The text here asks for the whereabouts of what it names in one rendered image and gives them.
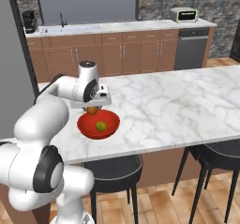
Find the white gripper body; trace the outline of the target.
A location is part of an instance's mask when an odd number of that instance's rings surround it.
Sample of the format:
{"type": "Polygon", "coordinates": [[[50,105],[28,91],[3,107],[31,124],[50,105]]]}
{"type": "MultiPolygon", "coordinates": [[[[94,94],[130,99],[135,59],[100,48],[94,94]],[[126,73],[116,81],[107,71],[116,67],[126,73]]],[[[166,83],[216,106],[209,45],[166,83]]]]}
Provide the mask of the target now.
{"type": "Polygon", "coordinates": [[[96,96],[88,102],[78,102],[71,100],[70,105],[72,108],[87,108],[87,107],[94,107],[94,106],[105,106],[111,105],[112,98],[109,92],[97,92],[96,96]]]}

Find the green mango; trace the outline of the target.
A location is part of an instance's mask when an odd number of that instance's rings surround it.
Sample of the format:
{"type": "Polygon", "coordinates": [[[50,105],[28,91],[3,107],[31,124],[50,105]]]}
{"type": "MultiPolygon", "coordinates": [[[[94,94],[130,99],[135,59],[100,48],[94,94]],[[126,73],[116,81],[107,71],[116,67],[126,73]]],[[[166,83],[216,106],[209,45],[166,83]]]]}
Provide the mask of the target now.
{"type": "Polygon", "coordinates": [[[98,121],[98,122],[96,122],[96,129],[98,131],[104,131],[107,129],[107,125],[105,122],[98,121]]]}

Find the red bowl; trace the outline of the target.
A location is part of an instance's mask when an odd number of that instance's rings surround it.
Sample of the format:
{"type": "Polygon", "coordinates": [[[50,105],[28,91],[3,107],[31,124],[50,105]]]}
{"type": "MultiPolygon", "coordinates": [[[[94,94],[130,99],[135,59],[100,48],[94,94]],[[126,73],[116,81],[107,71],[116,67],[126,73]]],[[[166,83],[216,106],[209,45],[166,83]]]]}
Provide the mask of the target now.
{"type": "Polygon", "coordinates": [[[119,116],[108,110],[98,110],[92,115],[84,113],[77,121],[77,128],[87,138],[93,140],[106,139],[118,129],[120,125],[119,116]],[[106,128],[98,130],[98,123],[104,123],[106,128]]]}

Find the white marble dining table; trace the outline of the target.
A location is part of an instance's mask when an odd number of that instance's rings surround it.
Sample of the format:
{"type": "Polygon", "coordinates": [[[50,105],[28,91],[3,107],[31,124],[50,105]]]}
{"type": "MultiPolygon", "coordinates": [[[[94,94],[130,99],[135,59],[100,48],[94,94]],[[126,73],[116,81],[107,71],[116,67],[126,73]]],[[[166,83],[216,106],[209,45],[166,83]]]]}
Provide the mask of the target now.
{"type": "Polygon", "coordinates": [[[101,78],[108,109],[120,117],[109,138],[91,140],[77,128],[83,111],[69,108],[52,139],[67,164],[240,139],[240,66],[208,67],[101,78]]]}

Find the grey fridge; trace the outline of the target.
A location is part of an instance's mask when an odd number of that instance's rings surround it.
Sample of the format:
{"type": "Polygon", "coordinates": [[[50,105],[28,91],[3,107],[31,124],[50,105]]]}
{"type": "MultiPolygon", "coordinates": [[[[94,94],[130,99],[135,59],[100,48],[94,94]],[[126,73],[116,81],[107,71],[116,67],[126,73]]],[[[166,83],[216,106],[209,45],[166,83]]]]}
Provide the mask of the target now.
{"type": "Polygon", "coordinates": [[[38,95],[38,83],[16,0],[0,0],[0,140],[14,137],[17,120],[38,95]]]}

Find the brown cupboard run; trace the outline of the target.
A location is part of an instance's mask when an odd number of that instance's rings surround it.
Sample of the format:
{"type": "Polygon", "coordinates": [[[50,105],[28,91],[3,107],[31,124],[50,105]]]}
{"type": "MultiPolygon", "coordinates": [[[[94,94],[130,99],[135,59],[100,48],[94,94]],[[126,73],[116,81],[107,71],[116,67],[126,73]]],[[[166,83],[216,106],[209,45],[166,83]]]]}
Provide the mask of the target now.
{"type": "Polygon", "coordinates": [[[78,75],[78,64],[90,60],[98,75],[119,76],[172,70],[176,29],[90,34],[61,37],[30,37],[30,57],[39,82],[57,74],[78,75]]]}

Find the black bar stool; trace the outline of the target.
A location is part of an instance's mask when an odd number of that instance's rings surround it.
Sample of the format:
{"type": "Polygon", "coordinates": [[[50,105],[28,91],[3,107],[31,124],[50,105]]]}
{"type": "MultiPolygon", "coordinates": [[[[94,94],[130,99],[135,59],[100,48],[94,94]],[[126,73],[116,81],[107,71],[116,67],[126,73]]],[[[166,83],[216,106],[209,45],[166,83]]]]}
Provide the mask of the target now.
{"type": "Polygon", "coordinates": [[[92,218],[97,221],[97,193],[127,192],[127,203],[132,203],[135,224],[139,224],[137,204],[137,183],[143,170],[141,155],[114,157],[84,162],[84,168],[95,176],[90,192],[92,218]]]}
{"type": "Polygon", "coordinates": [[[174,195],[179,183],[182,171],[187,161],[188,154],[191,154],[193,158],[201,164],[198,185],[196,188],[188,224],[192,224],[193,222],[202,188],[207,189],[213,169],[221,169],[232,172],[232,183],[224,217],[224,222],[227,223],[232,207],[233,195],[238,175],[240,173],[240,141],[230,140],[186,147],[184,149],[178,173],[176,175],[172,189],[172,195],[174,195]]]}

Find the sink with black tap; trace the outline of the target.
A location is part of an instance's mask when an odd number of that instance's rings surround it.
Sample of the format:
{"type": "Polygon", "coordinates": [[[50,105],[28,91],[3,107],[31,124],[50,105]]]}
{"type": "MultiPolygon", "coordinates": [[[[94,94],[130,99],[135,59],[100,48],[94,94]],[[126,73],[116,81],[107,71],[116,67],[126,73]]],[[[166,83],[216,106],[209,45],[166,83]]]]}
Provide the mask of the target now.
{"type": "Polygon", "coordinates": [[[97,24],[68,24],[67,21],[63,21],[63,15],[60,15],[60,24],[52,26],[44,26],[41,28],[40,33],[42,35],[59,35],[67,33],[97,33],[100,31],[100,27],[97,24]]]}

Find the black coffee machine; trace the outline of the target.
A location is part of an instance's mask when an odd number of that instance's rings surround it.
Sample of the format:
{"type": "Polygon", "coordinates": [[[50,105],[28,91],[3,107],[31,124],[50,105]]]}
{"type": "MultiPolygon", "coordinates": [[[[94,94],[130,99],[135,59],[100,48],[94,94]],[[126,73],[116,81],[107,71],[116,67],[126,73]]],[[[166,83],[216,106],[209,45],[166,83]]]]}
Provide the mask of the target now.
{"type": "Polygon", "coordinates": [[[33,10],[26,10],[22,14],[22,20],[26,34],[32,34],[37,30],[37,19],[33,10]]]}

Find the dark grey dishwasher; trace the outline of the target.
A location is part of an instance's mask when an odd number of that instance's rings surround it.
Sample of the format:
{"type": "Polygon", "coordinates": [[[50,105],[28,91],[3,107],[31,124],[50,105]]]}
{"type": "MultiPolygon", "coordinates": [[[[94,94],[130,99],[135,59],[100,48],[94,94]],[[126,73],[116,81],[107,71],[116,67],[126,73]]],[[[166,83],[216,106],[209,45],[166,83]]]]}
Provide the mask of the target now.
{"type": "Polygon", "coordinates": [[[175,70],[201,68],[209,28],[181,29],[175,55],[175,70]]]}

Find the white toaster oven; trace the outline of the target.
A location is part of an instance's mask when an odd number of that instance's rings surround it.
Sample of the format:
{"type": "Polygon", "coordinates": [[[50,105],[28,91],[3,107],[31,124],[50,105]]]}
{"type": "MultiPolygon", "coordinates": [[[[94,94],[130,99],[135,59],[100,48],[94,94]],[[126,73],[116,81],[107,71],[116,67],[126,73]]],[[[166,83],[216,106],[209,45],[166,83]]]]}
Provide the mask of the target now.
{"type": "Polygon", "coordinates": [[[196,22],[198,10],[191,7],[173,7],[170,10],[170,19],[175,22],[196,22]]]}

